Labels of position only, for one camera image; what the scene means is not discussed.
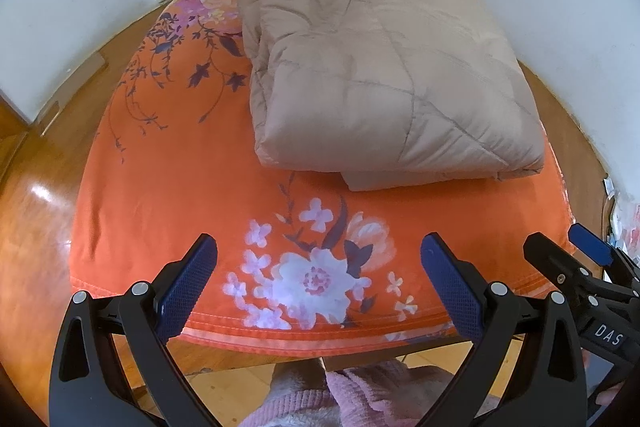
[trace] beige quilt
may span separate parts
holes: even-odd
[[[539,172],[526,80],[482,0],[239,0],[263,165],[352,190]]]

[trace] silver screw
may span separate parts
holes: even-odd
[[[509,289],[507,288],[507,286],[505,286],[501,282],[494,282],[491,285],[491,291],[496,295],[503,296],[503,295],[507,295],[507,292],[509,291]]]
[[[564,295],[562,295],[560,292],[552,292],[551,300],[556,304],[564,304]]]
[[[131,288],[133,295],[144,295],[149,289],[149,285],[146,282],[136,282]]]
[[[73,302],[75,302],[76,304],[84,302],[85,299],[86,299],[86,292],[85,291],[79,291],[79,292],[74,293]]]

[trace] blue gripper pad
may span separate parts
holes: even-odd
[[[569,241],[599,266],[613,263],[611,247],[580,223],[574,223],[569,228]]]
[[[215,240],[203,233],[181,261],[167,264],[156,289],[156,334],[163,344],[182,332],[218,262]]]
[[[420,258],[422,267],[447,309],[458,334],[478,343],[484,335],[482,292],[486,288],[486,282],[482,276],[469,263],[461,263],[456,259],[437,233],[430,233],[422,240]],[[474,281],[469,281],[475,288],[459,270],[465,265],[471,266],[475,272],[472,274]],[[465,268],[465,275],[468,275],[468,272],[469,269]]]

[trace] orange floral cloth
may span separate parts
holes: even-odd
[[[340,174],[263,168],[254,153],[236,0],[174,0],[117,85],[78,198],[70,270],[95,297],[180,259],[202,232],[218,266],[182,336],[300,356],[450,331],[420,265],[437,231],[487,280],[544,293],[522,244],[567,250],[572,215],[551,147],[543,172],[350,192]]]

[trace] flower center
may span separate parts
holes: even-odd
[[[311,271],[305,273],[303,280],[305,292],[309,295],[322,295],[331,284],[331,276],[322,268],[313,266]]]

